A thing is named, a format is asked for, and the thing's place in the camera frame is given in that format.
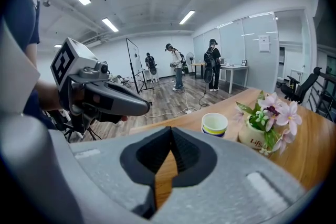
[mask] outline paper cup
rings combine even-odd
[[[221,114],[208,113],[202,117],[202,132],[218,137],[225,135],[228,120]]]

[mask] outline flower pot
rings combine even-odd
[[[265,142],[264,132],[252,127],[249,118],[238,133],[239,140],[248,147],[260,150]]]

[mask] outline white t-shirt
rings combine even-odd
[[[173,56],[173,61],[174,64],[176,65],[175,68],[182,68],[182,57],[180,55],[180,53],[178,52],[178,50],[172,51],[172,56]]]

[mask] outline black pants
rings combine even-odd
[[[219,70],[220,70],[221,66],[217,65],[215,67],[212,68],[212,70],[214,71],[214,76],[212,76],[212,79],[209,83],[209,89],[218,89],[218,81],[219,81]]]

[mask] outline floor fan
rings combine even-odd
[[[189,73],[190,76],[194,76],[195,72],[193,72],[193,66],[192,64],[195,62],[195,57],[191,52],[188,52],[187,56],[185,57],[185,60],[187,61],[187,64],[191,66],[191,72]]]

